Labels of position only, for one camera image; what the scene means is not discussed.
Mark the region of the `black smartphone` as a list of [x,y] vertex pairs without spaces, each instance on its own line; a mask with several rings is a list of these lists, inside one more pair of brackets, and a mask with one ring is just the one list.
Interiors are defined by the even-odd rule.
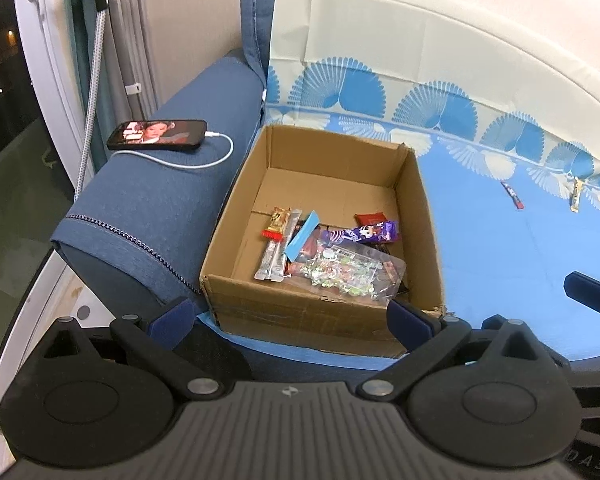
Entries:
[[124,122],[111,133],[107,148],[109,151],[193,151],[202,143],[206,132],[207,123],[203,120]]

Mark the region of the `yellow wafer bar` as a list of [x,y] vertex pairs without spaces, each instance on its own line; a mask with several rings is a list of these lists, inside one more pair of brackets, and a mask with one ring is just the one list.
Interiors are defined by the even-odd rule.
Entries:
[[584,187],[584,182],[580,178],[575,177],[573,180],[573,188],[572,188],[572,194],[571,194],[571,198],[570,198],[570,211],[571,212],[578,212],[580,210],[580,201],[581,201],[583,187]]

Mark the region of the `dark red blue stick sachet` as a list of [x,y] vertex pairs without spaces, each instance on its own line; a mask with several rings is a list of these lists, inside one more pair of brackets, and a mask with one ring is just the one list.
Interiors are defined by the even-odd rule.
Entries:
[[507,182],[505,182],[505,181],[502,181],[501,185],[504,188],[504,190],[506,191],[507,195],[512,200],[512,202],[515,205],[515,207],[518,210],[523,210],[524,209],[524,204],[522,203],[522,201],[519,198],[519,196],[516,193],[516,191]]

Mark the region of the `red gold candy bar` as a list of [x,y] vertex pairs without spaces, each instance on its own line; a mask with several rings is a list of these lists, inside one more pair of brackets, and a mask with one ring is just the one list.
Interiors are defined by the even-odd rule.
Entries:
[[268,220],[268,225],[262,231],[262,235],[268,240],[280,242],[284,238],[290,214],[290,208],[275,207],[270,220]]

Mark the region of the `red snack packet gold print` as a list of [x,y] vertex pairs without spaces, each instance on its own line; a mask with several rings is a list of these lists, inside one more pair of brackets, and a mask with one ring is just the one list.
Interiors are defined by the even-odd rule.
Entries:
[[382,212],[374,212],[373,214],[356,214],[354,216],[359,226],[372,226],[379,222],[387,221],[387,217]]

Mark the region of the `silver stick sachet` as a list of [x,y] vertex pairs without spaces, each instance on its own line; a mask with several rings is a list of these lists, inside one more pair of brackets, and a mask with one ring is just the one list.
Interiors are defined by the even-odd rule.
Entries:
[[271,281],[281,283],[285,277],[287,257],[285,248],[294,234],[294,229],[302,214],[301,209],[291,209],[289,221],[286,226],[284,238],[280,242],[268,240],[259,269],[254,274],[257,281]]

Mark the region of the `blue sofa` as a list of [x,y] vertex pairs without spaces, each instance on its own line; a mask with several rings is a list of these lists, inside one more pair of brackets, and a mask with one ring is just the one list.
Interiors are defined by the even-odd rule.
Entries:
[[[114,315],[150,318],[178,297],[196,323],[176,347],[189,362],[212,347],[237,351],[264,382],[359,382],[390,358],[343,356],[222,332],[199,287],[219,214],[261,125],[274,0],[240,0],[242,45],[219,58],[155,112],[202,119],[219,137],[189,153],[116,155],[84,186],[52,243]],[[160,156],[166,166],[156,164]]]

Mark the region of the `brown cardboard box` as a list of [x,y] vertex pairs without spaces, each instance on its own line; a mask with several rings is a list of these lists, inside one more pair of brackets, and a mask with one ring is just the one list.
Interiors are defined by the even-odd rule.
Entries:
[[393,358],[391,300],[444,315],[434,222],[402,144],[265,127],[242,166],[201,268],[229,334]]

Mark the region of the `light blue stick sachet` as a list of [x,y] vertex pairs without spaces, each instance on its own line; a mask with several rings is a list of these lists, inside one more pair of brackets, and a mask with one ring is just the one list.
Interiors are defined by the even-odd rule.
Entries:
[[308,215],[298,233],[291,237],[285,248],[285,255],[290,262],[296,261],[304,244],[306,244],[319,224],[320,218],[318,218],[318,214],[314,210]]

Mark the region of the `purple chocolate bar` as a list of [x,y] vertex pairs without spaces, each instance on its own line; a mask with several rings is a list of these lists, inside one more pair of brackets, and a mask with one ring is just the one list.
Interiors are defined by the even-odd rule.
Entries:
[[352,229],[329,229],[323,233],[326,240],[334,244],[352,242],[360,244],[390,244],[399,236],[399,227],[395,221],[387,220]]

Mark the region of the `grey curtain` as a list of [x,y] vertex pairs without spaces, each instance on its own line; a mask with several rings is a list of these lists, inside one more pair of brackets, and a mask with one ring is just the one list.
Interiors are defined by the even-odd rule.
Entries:
[[[109,158],[106,141],[114,127],[147,118],[160,105],[152,68],[144,0],[108,0],[91,163],[99,170]],[[96,0],[65,0],[74,70],[83,104],[88,101],[94,58]]]

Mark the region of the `white window frame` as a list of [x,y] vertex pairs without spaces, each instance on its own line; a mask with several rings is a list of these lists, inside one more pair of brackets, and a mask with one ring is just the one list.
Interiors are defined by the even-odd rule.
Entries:
[[15,0],[20,42],[50,138],[78,182],[85,112],[74,70],[64,0]]

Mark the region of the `clear bag of candies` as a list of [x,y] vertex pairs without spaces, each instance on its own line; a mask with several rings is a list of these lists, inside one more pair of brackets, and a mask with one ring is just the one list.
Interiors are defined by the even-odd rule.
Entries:
[[329,299],[385,307],[405,285],[406,263],[374,246],[326,240],[315,230],[295,262],[286,264],[285,281]]

